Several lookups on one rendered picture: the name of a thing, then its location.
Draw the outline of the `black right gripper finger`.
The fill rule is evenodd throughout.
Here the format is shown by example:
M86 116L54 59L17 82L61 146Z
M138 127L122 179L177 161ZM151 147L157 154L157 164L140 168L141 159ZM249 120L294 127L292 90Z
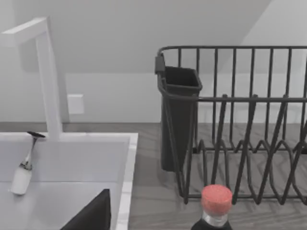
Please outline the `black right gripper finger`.
M110 189L101 191L60 230L110 230Z

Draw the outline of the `white sink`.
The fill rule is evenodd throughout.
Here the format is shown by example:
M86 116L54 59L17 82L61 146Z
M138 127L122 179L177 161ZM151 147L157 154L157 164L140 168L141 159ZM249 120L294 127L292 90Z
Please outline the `white sink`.
M38 140L25 195L11 192L28 154L25 132L0 133L0 230L59 230L110 189L111 230L128 230L137 133L63 133Z

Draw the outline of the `white brush with black head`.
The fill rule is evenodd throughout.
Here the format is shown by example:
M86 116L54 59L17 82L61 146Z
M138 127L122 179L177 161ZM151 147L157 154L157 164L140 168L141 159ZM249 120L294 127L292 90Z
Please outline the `white brush with black head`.
M15 170L11 185L11 192L17 196L25 195L27 188L30 184L30 180L32 177L32 153L35 144L38 139L46 138L45 135L33 131L27 131L27 134L29 134L32 137L32 145L24 160L19 164L18 168Z

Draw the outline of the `black cutlery holder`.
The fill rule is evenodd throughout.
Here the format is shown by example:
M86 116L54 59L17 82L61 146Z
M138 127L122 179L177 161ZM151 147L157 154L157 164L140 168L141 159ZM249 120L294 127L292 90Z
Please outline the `black cutlery holder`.
M171 94L193 96L199 95L202 83L198 73L194 69L167 66L165 68L167 91ZM176 141L179 169L182 170L189 142L189 127L191 123L191 101L169 100L174 137ZM173 155L169 137L166 111L161 111L162 146L161 167L167 172L174 172Z

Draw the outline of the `tall white tap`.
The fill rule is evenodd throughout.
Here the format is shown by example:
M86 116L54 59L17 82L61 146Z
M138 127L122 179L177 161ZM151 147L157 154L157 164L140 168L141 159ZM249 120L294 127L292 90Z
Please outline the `tall white tap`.
M59 140L63 133L60 117L58 76L47 17L36 17L0 33L0 44L16 47L35 40L48 137Z

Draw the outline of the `dark bottle with red cap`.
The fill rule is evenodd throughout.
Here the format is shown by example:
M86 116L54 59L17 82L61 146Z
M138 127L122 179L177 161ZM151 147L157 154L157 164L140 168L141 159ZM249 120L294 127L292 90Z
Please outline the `dark bottle with red cap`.
M210 184L201 192L202 216L190 230L233 230L228 220L232 192L221 184Z

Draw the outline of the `white wall plate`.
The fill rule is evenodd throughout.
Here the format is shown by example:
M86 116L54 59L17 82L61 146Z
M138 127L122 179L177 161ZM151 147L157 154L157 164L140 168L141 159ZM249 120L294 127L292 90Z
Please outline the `white wall plate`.
M81 115L84 113L83 94L68 94L68 111L70 115Z

